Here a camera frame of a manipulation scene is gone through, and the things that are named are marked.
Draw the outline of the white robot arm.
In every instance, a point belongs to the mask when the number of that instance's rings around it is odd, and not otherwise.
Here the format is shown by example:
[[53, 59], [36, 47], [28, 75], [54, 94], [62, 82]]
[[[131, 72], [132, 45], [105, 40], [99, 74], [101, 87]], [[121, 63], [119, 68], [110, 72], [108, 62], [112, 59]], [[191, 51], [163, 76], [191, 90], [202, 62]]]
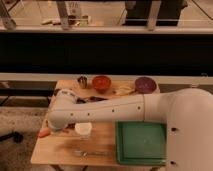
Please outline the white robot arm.
[[60, 90], [47, 114], [61, 131], [71, 123], [141, 121], [167, 125], [166, 171], [213, 171], [213, 94], [196, 88], [79, 104]]

